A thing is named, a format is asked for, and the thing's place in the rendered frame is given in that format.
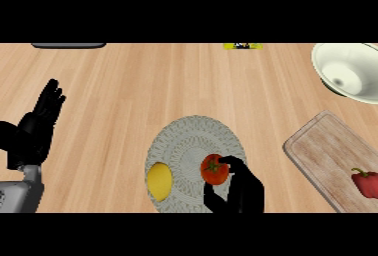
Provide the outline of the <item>pale wooden cutting board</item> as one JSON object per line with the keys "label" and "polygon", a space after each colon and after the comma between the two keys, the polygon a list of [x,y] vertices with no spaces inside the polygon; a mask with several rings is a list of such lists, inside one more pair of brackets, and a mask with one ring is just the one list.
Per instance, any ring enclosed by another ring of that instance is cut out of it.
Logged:
{"label": "pale wooden cutting board", "polygon": [[325,110],[284,143],[284,152],[337,212],[378,212],[355,185],[353,168],[378,173],[378,151]]}

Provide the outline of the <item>red tomato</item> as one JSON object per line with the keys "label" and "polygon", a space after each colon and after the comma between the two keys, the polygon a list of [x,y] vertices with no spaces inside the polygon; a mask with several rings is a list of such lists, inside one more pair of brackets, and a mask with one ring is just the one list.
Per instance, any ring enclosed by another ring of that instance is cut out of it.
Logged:
{"label": "red tomato", "polygon": [[210,185],[222,185],[229,176],[229,166],[219,162],[222,156],[210,154],[201,163],[201,177]]}

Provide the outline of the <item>grey round woven placemat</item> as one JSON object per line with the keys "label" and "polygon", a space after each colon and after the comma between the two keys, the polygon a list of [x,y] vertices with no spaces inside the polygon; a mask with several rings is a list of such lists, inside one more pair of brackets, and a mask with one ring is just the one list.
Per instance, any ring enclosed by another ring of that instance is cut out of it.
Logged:
{"label": "grey round woven placemat", "polygon": [[207,116],[174,120],[154,139],[145,161],[145,172],[155,163],[164,163],[172,170],[169,197],[158,202],[149,194],[160,213],[210,213],[201,177],[201,163],[210,154],[232,155],[247,161],[244,147],[229,127]]}

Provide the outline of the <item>white bowl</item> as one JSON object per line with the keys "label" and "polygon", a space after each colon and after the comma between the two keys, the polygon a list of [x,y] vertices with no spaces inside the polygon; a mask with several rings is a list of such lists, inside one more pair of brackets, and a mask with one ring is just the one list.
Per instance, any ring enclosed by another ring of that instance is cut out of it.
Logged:
{"label": "white bowl", "polygon": [[335,94],[378,105],[378,45],[316,43],[312,65],[325,87]]}

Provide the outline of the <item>yellow lemon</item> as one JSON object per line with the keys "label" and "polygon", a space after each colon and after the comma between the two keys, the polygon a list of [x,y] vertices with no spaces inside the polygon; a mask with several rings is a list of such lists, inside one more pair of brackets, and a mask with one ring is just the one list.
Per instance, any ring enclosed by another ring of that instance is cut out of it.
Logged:
{"label": "yellow lemon", "polygon": [[167,164],[157,162],[148,171],[148,190],[158,202],[170,195],[173,187],[173,174]]}

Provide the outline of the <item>yellow box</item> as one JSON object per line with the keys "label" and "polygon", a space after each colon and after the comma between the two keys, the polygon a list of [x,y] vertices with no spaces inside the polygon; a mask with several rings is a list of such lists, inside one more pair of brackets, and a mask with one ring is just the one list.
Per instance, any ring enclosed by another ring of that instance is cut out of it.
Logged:
{"label": "yellow box", "polygon": [[263,49],[263,44],[260,44],[260,43],[223,43],[223,48],[226,50]]}

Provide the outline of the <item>red bell pepper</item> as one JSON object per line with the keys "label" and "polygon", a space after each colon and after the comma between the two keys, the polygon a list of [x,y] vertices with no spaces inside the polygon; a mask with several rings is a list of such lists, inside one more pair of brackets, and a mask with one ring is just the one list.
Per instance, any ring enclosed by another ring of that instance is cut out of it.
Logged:
{"label": "red bell pepper", "polygon": [[353,168],[352,179],[362,195],[369,199],[378,199],[378,173],[365,172],[361,168]]}

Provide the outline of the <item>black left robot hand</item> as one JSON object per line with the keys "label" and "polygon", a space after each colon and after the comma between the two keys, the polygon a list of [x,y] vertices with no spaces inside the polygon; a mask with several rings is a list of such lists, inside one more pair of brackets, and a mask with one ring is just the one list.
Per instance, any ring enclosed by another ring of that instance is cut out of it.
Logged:
{"label": "black left robot hand", "polygon": [[48,159],[53,129],[61,114],[65,95],[56,79],[50,79],[31,112],[14,125],[0,121],[0,150],[8,152],[8,169],[40,165]]}

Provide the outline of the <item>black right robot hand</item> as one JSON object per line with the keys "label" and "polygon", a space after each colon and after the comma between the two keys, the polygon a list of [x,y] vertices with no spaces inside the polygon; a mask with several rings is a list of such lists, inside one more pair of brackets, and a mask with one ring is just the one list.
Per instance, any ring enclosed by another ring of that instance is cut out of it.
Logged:
{"label": "black right robot hand", "polygon": [[226,156],[219,162],[228,166],[232,173],[228,199],[214,192],[213,185],[204,184],[204,204],[214,213],[262,214],[265,212],[265,186],[254,176],[244,161],[235,156]]}

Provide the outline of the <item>dark grey flat appliance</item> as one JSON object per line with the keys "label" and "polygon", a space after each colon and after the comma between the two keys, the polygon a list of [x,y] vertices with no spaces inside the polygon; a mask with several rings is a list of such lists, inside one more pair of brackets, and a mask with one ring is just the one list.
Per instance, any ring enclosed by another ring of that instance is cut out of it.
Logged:
{"label": "dark grey flat appliance", "polygon": [[107,46],[107,43],[31,43],[39,49],[98,49]]}

